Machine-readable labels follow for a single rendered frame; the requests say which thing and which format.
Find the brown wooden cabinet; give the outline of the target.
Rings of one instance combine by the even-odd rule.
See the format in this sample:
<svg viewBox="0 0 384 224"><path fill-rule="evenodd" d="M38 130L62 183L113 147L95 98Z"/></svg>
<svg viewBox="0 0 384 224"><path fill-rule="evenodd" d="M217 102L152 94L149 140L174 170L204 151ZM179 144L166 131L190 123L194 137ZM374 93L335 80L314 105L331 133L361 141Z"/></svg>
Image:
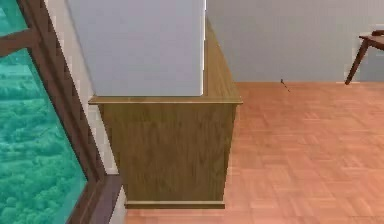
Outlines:
<svg viewBox="0 0 384 224"><path fill-rule="evenodd" d="M203 94L97 96L128 209L223 209L236 109L243 103L210 22Z"/></svg>

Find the pale grey flat panel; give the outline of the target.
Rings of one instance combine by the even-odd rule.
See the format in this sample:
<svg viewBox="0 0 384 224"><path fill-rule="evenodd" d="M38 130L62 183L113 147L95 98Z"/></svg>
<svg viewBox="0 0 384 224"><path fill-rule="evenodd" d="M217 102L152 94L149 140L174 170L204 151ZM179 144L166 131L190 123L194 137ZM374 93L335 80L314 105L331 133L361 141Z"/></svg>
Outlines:
<svg viewBox="0 0 384 224"><path fill-rule="evenodd" d="M200 96L206 0L67 0L98 96Z"/></svg>

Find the brown framed window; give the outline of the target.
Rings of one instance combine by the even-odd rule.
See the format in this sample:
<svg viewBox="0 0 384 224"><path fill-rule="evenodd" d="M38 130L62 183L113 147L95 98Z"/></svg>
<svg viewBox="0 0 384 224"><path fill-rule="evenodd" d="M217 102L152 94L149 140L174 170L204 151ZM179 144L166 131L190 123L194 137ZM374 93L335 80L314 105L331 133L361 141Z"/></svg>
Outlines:
<svg viewBox="0 0 384 224"><path fill-rule="evenodd" d="M107 173L44 0L0 0L0 224L112 224Z"/></svg>

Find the dark brown wooden table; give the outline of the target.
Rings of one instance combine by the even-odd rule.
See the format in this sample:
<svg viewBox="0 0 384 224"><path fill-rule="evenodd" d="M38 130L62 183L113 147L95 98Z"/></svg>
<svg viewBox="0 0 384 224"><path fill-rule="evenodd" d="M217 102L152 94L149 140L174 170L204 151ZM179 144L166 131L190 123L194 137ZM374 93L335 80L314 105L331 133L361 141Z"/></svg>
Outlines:
<svg viewBox="0 0 384 224"><path fill-rule="evenodd" d="M349 70L348 76L345 79L345 85L351 83L369 47L384 51L384 30L374 30L370 35L360 35L359 38L362 42Z"/></svg>

